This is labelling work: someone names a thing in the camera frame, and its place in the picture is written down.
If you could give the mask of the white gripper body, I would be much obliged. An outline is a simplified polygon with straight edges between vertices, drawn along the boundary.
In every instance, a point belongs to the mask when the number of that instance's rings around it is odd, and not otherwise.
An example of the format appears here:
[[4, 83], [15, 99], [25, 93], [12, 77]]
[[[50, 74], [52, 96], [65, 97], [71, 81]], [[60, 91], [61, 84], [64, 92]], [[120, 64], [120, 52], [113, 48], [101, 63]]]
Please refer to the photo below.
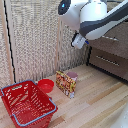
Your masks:
[[86, 39], [79, 33], [75, 33], [71, 45], [75, 48], [81, 49], [86, 43]]

